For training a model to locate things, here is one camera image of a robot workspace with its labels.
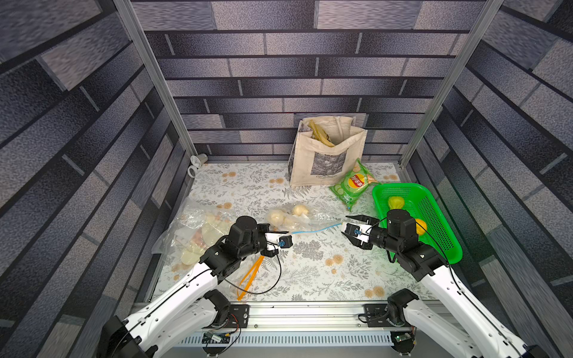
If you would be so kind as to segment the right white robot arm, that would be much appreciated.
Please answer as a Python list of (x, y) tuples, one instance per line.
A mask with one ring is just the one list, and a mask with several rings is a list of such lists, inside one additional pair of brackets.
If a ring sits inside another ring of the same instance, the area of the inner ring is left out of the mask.
[(418, 295), (401, 289), (389, 296), (383, 313), (365, 313), (365, 322), (386, 321), (395, 327), (417, 328), (454, 357), (547, 357), (538, 345), (528, 345), (506, 328), (464, 286), (441, 250), (422, 243), (419, 223), (405, 210), (390, 210), (380, 220), (349, 216), (342, 233), (359, 249), (379, 247), (404, 271), (429, 289), (460, 328), (434, 313)]

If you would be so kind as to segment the clear bag of buns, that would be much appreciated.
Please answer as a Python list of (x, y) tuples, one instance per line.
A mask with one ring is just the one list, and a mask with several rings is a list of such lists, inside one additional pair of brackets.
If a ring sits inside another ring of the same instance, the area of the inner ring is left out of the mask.
[(285, 204), (267, 211), (266, 221), (272, 228), (288, 233), (317, 234), (341, 226), (342, 220), (305, 204)]

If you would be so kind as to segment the yellow pear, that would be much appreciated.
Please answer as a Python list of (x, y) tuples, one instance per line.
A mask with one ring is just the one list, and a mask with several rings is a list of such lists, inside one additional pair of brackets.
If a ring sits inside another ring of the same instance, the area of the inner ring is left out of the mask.
[(420, 237), (428, 232), (428, 226), (422, 219), (416, 219), (416, 232)]

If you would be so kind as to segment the green fruit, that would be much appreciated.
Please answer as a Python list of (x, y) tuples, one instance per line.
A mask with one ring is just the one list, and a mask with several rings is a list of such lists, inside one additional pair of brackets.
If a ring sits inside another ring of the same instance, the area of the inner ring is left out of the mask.
[(390, 210), (401, 210), (405, 206), (405, 200), (400, 196), (391, 196), (388, 198), (387, 204)]

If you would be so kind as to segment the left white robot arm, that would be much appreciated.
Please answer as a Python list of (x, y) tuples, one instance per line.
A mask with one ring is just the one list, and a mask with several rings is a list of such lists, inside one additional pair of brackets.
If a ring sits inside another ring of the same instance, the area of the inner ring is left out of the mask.
[(286, 231), (272, 231), (240, 216), (223, 237), (173, 287), (126, 319), (114, 316), (101, 330), (96, 357), (162, 357), (182, 339), (211, 325), (223, 325), (230, 301), (218, 285), (248, 256), (275, 257), (292, 246)]

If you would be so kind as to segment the clear orange zip-top bag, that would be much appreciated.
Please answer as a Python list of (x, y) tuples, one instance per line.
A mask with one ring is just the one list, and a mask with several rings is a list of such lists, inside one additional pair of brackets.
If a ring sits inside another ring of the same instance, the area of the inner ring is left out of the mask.
[[(184, 278), (204, 252), (216, 244), (220, 237), (228, 234), (238, 217), (253, 215), (252, 211), (231, 202), (217, 204), (213, 201), (187, 198), (158, 244), (158, 250), (162, 254), (162, 268), (152, 298), (159, 298)], [(244, 290), (263, 292), (270, 288), (275, 282), (275, 274), (272, 274), (270, 279), (265, 279), (260, 268), (254, 279), (247, 275), (260, 257), (259, 254), (254, 254), (246, 258), (234, 274), (219, 284), (218, 290), (230, 301), (248, 301), (254, 296), (244, 293)]]

